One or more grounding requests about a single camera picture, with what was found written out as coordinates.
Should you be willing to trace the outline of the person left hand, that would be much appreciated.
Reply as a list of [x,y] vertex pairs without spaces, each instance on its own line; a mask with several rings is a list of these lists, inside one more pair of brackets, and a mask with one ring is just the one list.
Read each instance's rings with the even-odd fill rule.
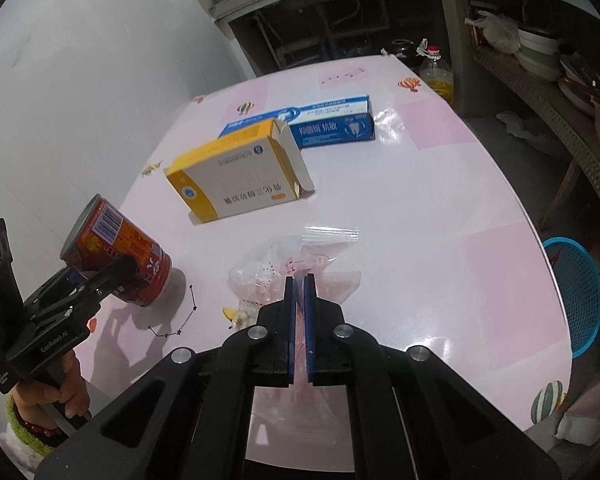
[[46,382],[20,382],[10,395],[20,417],[25,422],[46,429],[55,429],[56,422],[47,416],[43,405],[59,402],[64,406],[68,418],[84,415],[91,405],[91,399],[82,377],[80,362],[73,350],[61,358],[64,379],[59,387]]

